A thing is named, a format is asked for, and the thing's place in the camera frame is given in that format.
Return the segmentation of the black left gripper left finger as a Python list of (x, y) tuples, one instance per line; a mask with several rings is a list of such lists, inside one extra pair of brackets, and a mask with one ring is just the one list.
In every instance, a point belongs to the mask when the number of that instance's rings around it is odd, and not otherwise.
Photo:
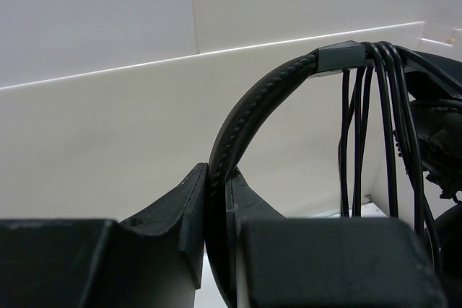
[(1, 221), (3, 307), (192, 307), (207, 165), (137, 214)]

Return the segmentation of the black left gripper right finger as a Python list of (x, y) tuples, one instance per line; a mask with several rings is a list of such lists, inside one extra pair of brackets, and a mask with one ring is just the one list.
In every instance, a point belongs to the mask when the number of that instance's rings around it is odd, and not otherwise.
[(227, 304), (251, 307), (446, 307), (422, 243), (399, 219), (286, 218), (239, 171), (225, 185), (237, 250)]

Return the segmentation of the black headset with microphone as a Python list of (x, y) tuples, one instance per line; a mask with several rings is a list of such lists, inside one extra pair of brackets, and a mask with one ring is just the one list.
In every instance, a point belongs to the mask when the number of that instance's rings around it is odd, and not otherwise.
[(461, 305), (461, 63), (388, 42), (348, 41), (283, 63), (234, 106), (209, 159), (205, 243), (222, 298), (243, 266), (228, 234), (225, 185), (264, 121), (306, 79), (342, 75), (339, 218), (361, 215), (370, 88), (378, 82), (389, 215), (420, 239), (445, 297)]

